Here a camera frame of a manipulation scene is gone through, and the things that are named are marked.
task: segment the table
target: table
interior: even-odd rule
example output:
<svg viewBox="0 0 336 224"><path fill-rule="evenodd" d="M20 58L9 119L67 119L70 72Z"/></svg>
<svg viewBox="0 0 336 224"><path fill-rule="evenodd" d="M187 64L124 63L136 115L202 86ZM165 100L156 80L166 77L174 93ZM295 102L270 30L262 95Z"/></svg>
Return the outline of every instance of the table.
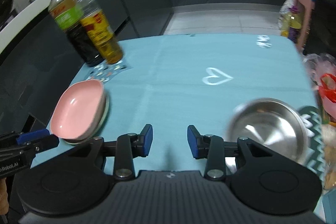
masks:
<svg viewBox="0 0 336 224"><path fill-rule="evenodd" d="M121 41L125 59L133 69L104 84L111 109L100 135L105 141L125 133L140 133L153 126L147 158L134 159L139 170L201 170L187 142L187 126L202 135L226 139L234 109L247 101L272 97L292 107L316 106L306 72L295 45L287 38L269 36L272 47L256 44L251 34L164 35ZM83 80L84 65L72 83ZM37 154L32 166L72 146ZM113 158L105 172L111 174Z"/></svg>

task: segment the green label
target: green label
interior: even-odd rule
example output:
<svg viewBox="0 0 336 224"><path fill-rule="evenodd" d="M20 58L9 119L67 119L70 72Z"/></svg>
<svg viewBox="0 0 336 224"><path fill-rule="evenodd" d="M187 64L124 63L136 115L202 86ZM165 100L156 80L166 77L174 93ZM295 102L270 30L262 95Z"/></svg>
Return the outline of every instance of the green label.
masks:
<svg viewBox="0 0 336 224"><path fill-rule="evenodd" d="M55 21L62 30L66 30L80 20L82 15L83 12L78 7L74 6L55 17Z"/></svg>

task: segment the stainless steel bowl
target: stainless steel bowl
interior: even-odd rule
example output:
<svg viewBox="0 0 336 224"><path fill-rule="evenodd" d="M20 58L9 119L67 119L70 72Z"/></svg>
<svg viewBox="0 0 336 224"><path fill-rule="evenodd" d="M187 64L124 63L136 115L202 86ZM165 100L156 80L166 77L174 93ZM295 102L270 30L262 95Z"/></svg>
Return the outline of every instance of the stainless steel bowl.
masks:
<svg viewBox="0 0 336 224"><path fill-rule="evenodd" d="M248 137L279 154L303 164L309 139L299 114L288 104L262 98L239 107L227 130L227 138L236 142Z"/></svg>

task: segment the pink bowl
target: pink bowl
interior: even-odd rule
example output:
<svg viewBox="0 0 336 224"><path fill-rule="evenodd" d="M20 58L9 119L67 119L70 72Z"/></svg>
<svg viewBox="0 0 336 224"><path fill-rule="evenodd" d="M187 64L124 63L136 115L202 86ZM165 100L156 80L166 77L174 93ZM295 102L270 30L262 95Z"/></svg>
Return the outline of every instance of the pink bowl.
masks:
<svg viewBox="0 0 336 224"><path fill-rule="evenodd" d="M70 140L90 135L99 123L104 102L104 87L100 81L92 79L71 85L55 107L50 131Z"/></svg>

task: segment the white heart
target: white heart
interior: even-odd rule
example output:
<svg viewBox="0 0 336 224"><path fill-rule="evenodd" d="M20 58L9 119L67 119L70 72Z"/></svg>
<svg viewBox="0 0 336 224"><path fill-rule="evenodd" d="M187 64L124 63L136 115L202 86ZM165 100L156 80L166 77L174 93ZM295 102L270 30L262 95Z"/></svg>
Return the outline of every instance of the white heart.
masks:
<svg viewBox="0 0 336 224"><path fill-rule="evenodd" d="M226 73L222 72L221 70L219 70L217 68L206 68L205 71L209 74L209 76L203 77L202 81L203 81L204 84L207 84L207 85L220 85L220 84L223 84L225 82L229 82L233 79L232 76L227 75ZM214 71L217 72L218 74L220 74L221 76L226 77L226 79L218 81L216 83L209 82L209 78L220 78L221 77L221 76L216 75L214 73Z"/></svg>

